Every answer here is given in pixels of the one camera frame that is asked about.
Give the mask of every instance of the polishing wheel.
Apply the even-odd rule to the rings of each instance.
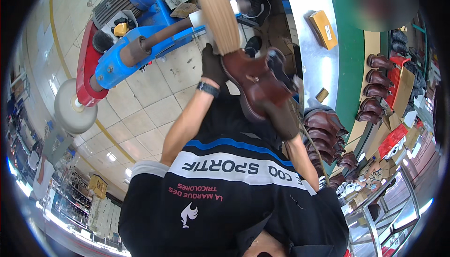
[[[58,90],[54,102],[56,121],[69,133],[82,134],[97,119],[97,105],[86,107],[76,97],[76,79],[66,80]]]

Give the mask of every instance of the buffing wheel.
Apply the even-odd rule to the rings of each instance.
[[[208,29],[211,30],[219,54],[225,55],[239,50],[238,21],[229,0],[199,0]]]
[[[97,118],[97,105],[94,107],[76,105],[76,79],[66,80],[59,87],[55,97],[56,121],[69,133],[81,134],[94,124]]]

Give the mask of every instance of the stainless steel table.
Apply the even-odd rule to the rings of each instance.
[[[317,94],[325,88],[329,95],[322,104],[336,108],[339,80],[339,45],[331,50],[319,44],[318,37],[310,23],[309,16],[323,10],[330,21],[334,34],[338,39],[336,18],[331,0],[289,0],[283,2],[292,42],[300,46],[301,61],[296,60],[297,70],[303,72],[303,100],[300,95],[300,105],[304,109],[320,105]]]

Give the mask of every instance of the hand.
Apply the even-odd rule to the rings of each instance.
[[[257,103],[256,106],[269,115],[272,125],[283,141],[292,140],[297,136],[299,129],[290,112],[289,100],[281,108],[269,101]]]
[[[211,44],[207,43],[202,51],[203,78],[209,78],[216,82],[220,87],[226,86],[227,75],[223,71],[221,56],[212,53]]]

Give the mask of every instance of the wristwatch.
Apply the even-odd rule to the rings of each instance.
[[[206,93],[211,94],[212,96],[214,96],[214,98],[217,98],[219,96],[220,90],[215,88],[212,85],[209,85],[206,82],[200,81],[199,85],[197,85],[197,89],[199,89],[200,91],[205,91]]]

